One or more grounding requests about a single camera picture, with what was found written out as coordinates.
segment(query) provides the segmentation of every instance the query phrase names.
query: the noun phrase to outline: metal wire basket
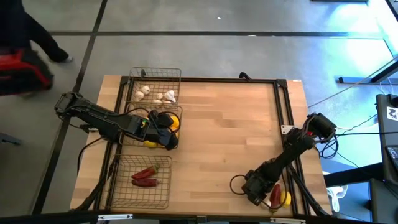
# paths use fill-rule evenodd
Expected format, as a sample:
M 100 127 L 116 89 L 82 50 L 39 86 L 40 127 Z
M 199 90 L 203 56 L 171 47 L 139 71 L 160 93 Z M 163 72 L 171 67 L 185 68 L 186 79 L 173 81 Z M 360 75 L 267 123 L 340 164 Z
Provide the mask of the metal wire basket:
M 169 156 L 119 156 L 119 165 L 112 170 L 114 178 L 109 179 L 105 199 L 111 201 L 106 208 L 149 208 L 165 209 L 169 206 L 172 158 Z M 132 175 L 158 164 L 160 167 L 151 179 L 160 183 L 156 187 L 138 187 L 131 183 Z
M 129 111 L 129 110 L 132 110 L 134 108 L 142 107 L 142 106 L 143 105 L 137 105 L 135 103 L 134 104 L 131 103 L 131 104 L 128 105 L 127 110 Z M 173 112 L 180 118 L 180 127 L 182 125 L 182 107 L 181 106 L 176 106 L 176 105 L 169 106 L 169 105 L 163 105 L 163 104 L 160 104 L 160 103 L 159 104 L 157 104 L 157 103 L 156 104 L 148 103 L 148 104 L 145 105 L 144 108 L 147 109 L 148 111 L 157 110 L 159 113 L 160 112 Z M 138 116 L 141 116 L 143 118 L 147 118 L 148 117 L 148 114 L 147 114 L 147 112 L 145 110 L 135 110 L 135 111 L 132 111 L 131 114 L 138 115 Z M 180 131 L 176 134 L 178 140 L 180 139 L 180 134 L 181 134 L 181 128 L 180 128 Z M 124 145 L 124 146 L 141 146 L 141 147 L 151 147 L 151 148 L 164 147 L 164 146 L 161 146 L 161 145 L 146 144 L 146 142 L 140 142 L 140 141 L 137 141 L 137 140 L 135 140 L 133 138 L 130 138 L 128 136 L 122 136 L 122 135 L 121 135 L 121 137 L 119 139 L 119 143 Z
M 157 99 L 157 94 L 165 94 L 169 90 L 174 91 L 174 98 L 176 100 L 173 105 L 178 104 L 178 97 L 180 95 L 181 84 L 181 69 L 179 68 L 145 68 L 134 67 L 130 70 L 130 77 L 133 77 L 133 87 L 131 100 L 126 101 L 135 104 L 153 103 Z M 150 92 L 145 95 L 143 99 L 136 101 L 134 94 L 140 91 L 142 87 L 148 86 Z

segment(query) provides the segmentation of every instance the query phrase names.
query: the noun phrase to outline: wooden table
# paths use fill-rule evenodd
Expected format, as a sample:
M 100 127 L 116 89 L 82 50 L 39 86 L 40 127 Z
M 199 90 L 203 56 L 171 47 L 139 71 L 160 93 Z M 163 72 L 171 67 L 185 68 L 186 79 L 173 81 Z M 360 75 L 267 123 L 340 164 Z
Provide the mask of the wooden table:
M 114 109 L 120 79 L 119 75 L 104 77 L 97 104 Z M 300 80 L 288 80 L 287 83 L 294 121 L 301 126 L 308 113 L 303 85 Z M 124 104 L 122 100 L 120 113 Z M 183 116 L 177 149 L 122 148 L 123 154 L 172 158 L 169 206 L 163 210 L 112 208 L 111 211 L 271 216 L 263 206 L 257 207 L 245 196 L 233 194 L 229 181 L 232 176 L 245 174 L 282 152 L 272 85 L 182 82 L 179 105 L 183 108 Z M 91 133 L 87 142 L 98 137 L 98 133 Z M 86 149 L 70 208 L 79 206 L 98 183 L 105 147 L 106 142 L 100 141 Z M 318 152 L 307 151 L 301 160 L 308 189 L 323 209 L 331 213 Z M 236 191 L 240 190 L 243 182 L 243 179 L 234 181 Z M 297 201 L 298 210 L 303 213 L 299 196 Z M 281 208 L 275 215 L 291 217 L 292 210 L 290 207 Z

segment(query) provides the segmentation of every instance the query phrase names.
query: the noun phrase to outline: concrete floor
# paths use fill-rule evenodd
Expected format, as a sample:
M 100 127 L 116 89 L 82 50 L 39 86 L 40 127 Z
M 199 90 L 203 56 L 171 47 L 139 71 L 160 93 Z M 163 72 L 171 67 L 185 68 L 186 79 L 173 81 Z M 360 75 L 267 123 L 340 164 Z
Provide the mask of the concrete floor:
M 92 31 L 101 0 L 35 0 L 24 1 L 24 4 L 27 12 L 50 31 Z M 373 9 L 366 4 L 309 0 L 252 0 L 250 3 L 242 0 L 112 0 L 107 3 L 99 31 L 383 35 Z M 0 98 L 0 105 L 7 108 L 0 111 L 1 132 L 24 141 L 19 147 L 0 145 L 0 216 L 30 212 L 60 124 L 53 106 L 61 93 L 74 86 L 89 38 L 55 37 L 75 61 L 68 65 L 49 62 L 56 75 L 52 90 L 30 98 Z M 46 55 L 41 51 L 40 54 L 48 61 Z M 95 40 L 80 92 L 96 101 L 104 75 L 128 75 L 133 66 L 179 67 L 182 75 L 188 77 L 237 77 L 245 71 L 252 78 L 301 79 L 307 103 L 311 105 L 347 87 L 335 82 L 338 76 L 364 77 L 391 58 L 383 39 L 101 36 Z M 378 86 L 356 86 L 310 108 L 310 112 L 322 112 L 338 126 L 349 128 L 376 114 L 375 97 L 380 93 Z M 44 212 L 68 210 L 76 179 L 77 155 L 85 142 L 84 132 L 69 128 Z M 381 160 L 377 136 L 367 137 L 365 141 L 353 136 L 341 138 L 340 152 L 360 166 Z M 333 160 L 352 166 L 340 157 Z

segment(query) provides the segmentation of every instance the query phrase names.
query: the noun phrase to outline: person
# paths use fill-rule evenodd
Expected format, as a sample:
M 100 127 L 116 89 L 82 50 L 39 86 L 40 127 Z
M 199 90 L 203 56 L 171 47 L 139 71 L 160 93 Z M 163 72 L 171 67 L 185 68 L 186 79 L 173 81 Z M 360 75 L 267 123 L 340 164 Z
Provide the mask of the person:
M 73 60 L 44 27 L 25 12 L 22 0 L 0 0 L 0 21 L 0 48 L 31 49 L 32 40 L 53 62 L 67 63 Z

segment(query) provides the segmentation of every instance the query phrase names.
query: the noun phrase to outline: red pepper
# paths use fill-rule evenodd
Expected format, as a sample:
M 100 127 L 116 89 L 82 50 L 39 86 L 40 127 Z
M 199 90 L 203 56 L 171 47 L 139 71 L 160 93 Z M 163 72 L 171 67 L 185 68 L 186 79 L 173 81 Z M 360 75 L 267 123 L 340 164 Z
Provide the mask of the red pepper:
M 156 187 L 159 181 L 157 181 L 157 179 L 145 178 L 139 180 L 132 180 L 131 183 L 138 187 Z
M 275 184 L 272 189 L 271 196 L 269 197 L 269 201 L 271 202 L 271 207 L 275 208 L 280 205 L 280 185 Z
M 155 175 L 157 173 L 157 170 L 159 169 L 160 165 L 156 164 L 154 166 L 150 166 L 134 175 L 132 175 L 131 177 L 134 180 L 139 180 L 139 179 L 144 179 L 144 178 L 148 178 L 152 175 Z

